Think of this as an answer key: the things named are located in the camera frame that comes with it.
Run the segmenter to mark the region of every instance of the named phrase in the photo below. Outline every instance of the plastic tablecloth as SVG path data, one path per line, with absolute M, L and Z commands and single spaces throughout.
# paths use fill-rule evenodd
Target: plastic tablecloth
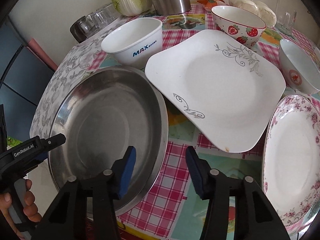
M 214 29 L 211 14 L 201 5 L 192 5 L 191 11 L 180 16 L 157 16 L 149 11 L 139 17 L 156 17 L 163 21 L 163 49 L 170 48 L 202 29 Z M 137 17 L 124 18 L 113 28 L 76 45 L 67 54 L 48 84 L 37 107 L 30 136 L 39 135 L 48 138 L 50 127 L 58 107 L 65 96 L 82 79 L 96 70 L 120 65 L 110 55 L 101 50 L 100 44 L 112 30 L 126 21 Z M 279 67 L 278 46 L 282 38 L 298 44 L 320 66 L 314 48 L 315 45 L 302 33 L 293 30 L 287 36 L 275 28 L 266 29 L 253 51 Z M 300 94 L 287 86 L 284 95 Z M 320 110 L 320 96 L 308 96 Z M 169 119 L 169 139 L 160 174 L 144 199 L 132 210 L 118 217 L 118 223 L 132 236 L 149 239 L 199 239 L 204 224 L 208 201 L 202 201 L 195 193 L 185 162 L 185 150 L 195 147 L 200 158 L 206 159 L 211 167 L 219 169 L 229 177 L 243 178 L 252 176 L 260 183 L 261 156 L 265 133 L 257 145 L 248 152 L 226 153 L 217 149 L 210 141 L 171 103 L 167 103 Z M 307 226 L 319 210 L 318 202 L 295 223 L 294 234 Z M 230 198 L 229 225 L 227 239 L 233 239 L 235 226 L 235 200 Z

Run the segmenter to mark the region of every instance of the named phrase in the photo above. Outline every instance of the gray floral cloth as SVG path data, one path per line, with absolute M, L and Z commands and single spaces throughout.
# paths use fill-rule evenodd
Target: gray floral cloth
M 101 52 L 102 40 L 127 20 L 127 17 L 117 19 L 99 33 L 74 46 L 66 55 L 38 104 L 30 128 L 30 138 L 37 135 L 40 138 L 49 137 L 50 128 L 59 106 L 68 93 L 83 79 L 87 69 Z

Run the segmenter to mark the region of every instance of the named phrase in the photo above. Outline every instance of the pink floral pattern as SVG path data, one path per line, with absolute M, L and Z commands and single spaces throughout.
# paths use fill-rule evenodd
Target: pink floral pattern
M 319 147 L 320 152 L 320 115 L 316 108 L 312 105 L 312 103 L 305 98 L 304 96 L 300 95 L 290 95 L 282 99 L 282 101 L 279 102 L 272 118 L 271 122 L 268 128 L 267 133 L 267 141 L 266 145 L 268 144 L 269 139 L 271 138 L 271 131 L 274 128 L 275 125 L 278 124 L 278 121 L 283 118 L 286 114 L 290 112 L 306 112 L 307 113 L 307 119 L 311 121 L 312 128 L 317 131 L 317 136 L 315 137 L 315 142 Z M 265 175 L 265 165 L 264 162 L 264 168 L 263 168 L 263 191 L 265 194 L 267 194 L 268 191 L 268 180 Z M 295 207 L 290 209 L 286 213 L 279 213 L 283 224 L 286 228 L 293 226 L 294 224 L 298 223 L 303 219 L 305 214 L 310 210 L 313 203 L 316 201 L 316 199 L 320 196 L 320 172 L 316 173 L 317 180 L 314 182 L 313 186 L 310 189 L 309 195 L 305 197 L 305 199 L 297 203 Z

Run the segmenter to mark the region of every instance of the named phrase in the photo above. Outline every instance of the human hand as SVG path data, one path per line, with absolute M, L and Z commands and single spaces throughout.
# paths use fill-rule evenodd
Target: human hand
M 23 209 L 24 214 L 33 222 L 39 222 L 42 216 L 38 213 L 38 207 L 35 204 L 35 196 L 31 191 L 32 181 L 30 179 L 26 179 L 26 195 L 25 202 L 27 206 Z M 8 212 L 8 208 L 12 204 L 12 199 L 9 193 L 0 194 L 0 211 L 13 229 L 13 231 L 17 234 L 18 237 L 23 238 L 23 235 L 17 230 L 14 225 L 14 222 Z

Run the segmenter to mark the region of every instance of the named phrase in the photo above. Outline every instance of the white wall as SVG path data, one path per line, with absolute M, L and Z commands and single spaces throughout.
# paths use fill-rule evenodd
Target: white wall
M 261 1 L 275 10 L 276 0 Z M 303 3 L 300 0 L 281 1 L 298 12 L 295 28 L 317 42 L 320 29 Z M 59 65 L 76 44 L 69 31 L 70 26 L 81 16 L 108 2 L 110 0 L 19 0 L 10 18 L 27 41 L 34 38 Z

